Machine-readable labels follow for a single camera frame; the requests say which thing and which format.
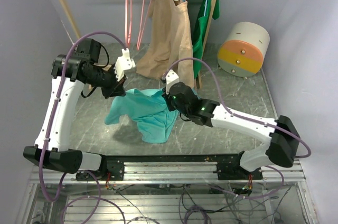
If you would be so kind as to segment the teal t shirt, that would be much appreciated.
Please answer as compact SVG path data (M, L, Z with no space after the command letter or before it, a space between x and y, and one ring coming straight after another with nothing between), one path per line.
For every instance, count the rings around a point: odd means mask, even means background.
M137 123L142 141L152 144L167 142L179 115L178 110L170 111L161 89L136 88L126 91L124 96L113 99L104 123L118 124L126 115Z

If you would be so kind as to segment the pink wire hanger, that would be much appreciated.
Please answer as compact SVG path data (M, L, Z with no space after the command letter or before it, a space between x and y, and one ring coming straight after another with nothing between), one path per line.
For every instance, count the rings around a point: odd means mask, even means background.
M138 38L137 38L137 44L136 44L137 50L140 49L140 46L142 44L142 39L143 39L144 31L145 31L147 16L148 16L149 8L152 4L152 1L153 0L149 0L148 7L145 7L146 0L142 0L142 8L141 8L141 14L140 14L140 23L139 23L139 32L138 32Z

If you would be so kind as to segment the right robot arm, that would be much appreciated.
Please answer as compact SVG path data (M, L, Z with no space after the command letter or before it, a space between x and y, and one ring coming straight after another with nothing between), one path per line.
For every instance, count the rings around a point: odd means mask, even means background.
M233 109L226 110L217 101L199 98L182 82L164 87L162 92L168 109L177 110L189 121L200 126L230 129L261 142L260 146L240 153L239 160L232 170L236 178L245 179L261 166L293 166L299 146L299 135L288 117L271 119Z

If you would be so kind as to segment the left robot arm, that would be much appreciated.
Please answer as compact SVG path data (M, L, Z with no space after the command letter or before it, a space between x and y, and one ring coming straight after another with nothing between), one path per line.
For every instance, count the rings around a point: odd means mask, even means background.
M108 70L97 65L102 45L93 39L82 40L67 55L52 63L52 91L42 129L33 146L23 156L43 169L75 174L89 170L95 180L107 176L105 158L100 154L72 150L70 130L75 107L86 84L100 88L104 98L124 96L125 71L135 67L129 49L123 48Z

